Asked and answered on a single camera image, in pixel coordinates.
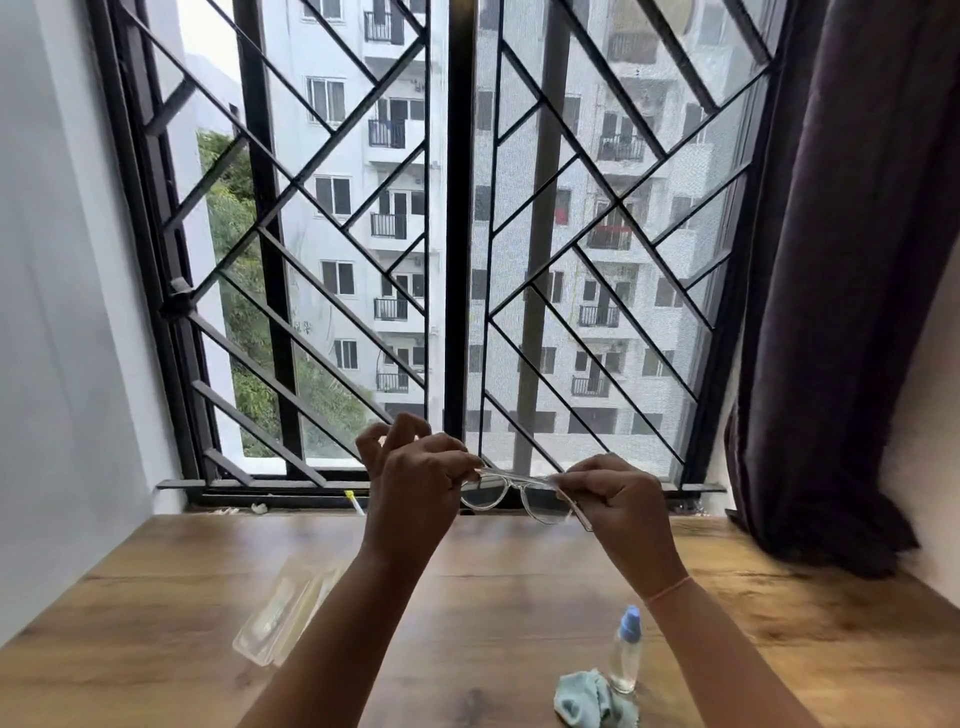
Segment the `sky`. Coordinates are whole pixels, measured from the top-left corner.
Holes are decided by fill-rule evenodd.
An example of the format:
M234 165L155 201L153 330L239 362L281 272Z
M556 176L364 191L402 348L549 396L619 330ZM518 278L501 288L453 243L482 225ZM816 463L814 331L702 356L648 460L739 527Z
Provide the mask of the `sky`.
M230 0L213 0L233 17ZM187 53L206 56L210 62L240 83L236 35L209 6L207 0L177 0L180 34Z

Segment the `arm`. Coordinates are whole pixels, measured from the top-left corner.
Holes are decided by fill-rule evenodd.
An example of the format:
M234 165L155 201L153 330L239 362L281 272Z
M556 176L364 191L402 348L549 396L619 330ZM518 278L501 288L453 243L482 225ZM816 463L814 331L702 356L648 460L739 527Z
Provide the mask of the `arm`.
M360 721L407 602L457 515L459 483L482 465L459 440L429 433L426 422L401 414L389 431L372 425L357 438L371 475L363 544L239 728Z
M818 728L732 619L692 581L673 543L660 482L615 455L585 460L557 482L647 604L708 728Z

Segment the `finger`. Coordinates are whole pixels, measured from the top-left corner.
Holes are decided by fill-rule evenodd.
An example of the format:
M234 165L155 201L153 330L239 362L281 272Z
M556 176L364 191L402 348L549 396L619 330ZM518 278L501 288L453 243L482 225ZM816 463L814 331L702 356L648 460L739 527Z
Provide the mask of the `finger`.
M430 425L427 424L426 420L409 412L400 412L394 420L394 426L390 428L390 432L387 434L383 449L389 455L395 449L412 443L415 437L426 437L429 434Z
M390 426L386 423L373 423L353 441L357 446L357 452L360 453L360 459L369 469L373 463L380 457L380 438L390 432Z
M417 448L424 452L444 452L449 449L466 450L467 446L445 432L437 432L418 440Z

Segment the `hand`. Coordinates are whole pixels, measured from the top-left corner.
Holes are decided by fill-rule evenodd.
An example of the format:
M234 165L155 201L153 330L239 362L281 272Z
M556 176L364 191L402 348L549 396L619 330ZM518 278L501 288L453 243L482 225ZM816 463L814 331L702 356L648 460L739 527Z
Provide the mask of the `hand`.
M555 475L580 506L613 565L643 599L686 577L660 481L618 455L596 455Z
M380 438L386 435L383 446ZM361 552L419 575L457 515L460 484L479 479L483 461L444 432L406 412L356 439L371 477Z

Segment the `dark purple curtain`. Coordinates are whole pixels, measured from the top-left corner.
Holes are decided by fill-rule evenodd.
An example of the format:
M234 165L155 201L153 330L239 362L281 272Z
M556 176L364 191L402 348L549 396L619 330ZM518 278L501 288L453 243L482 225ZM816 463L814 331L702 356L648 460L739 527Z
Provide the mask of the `dark purple curtain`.
M726 430L734 518L779 557L879 577L917 545L877 474L960 230L960 2L793 6Z

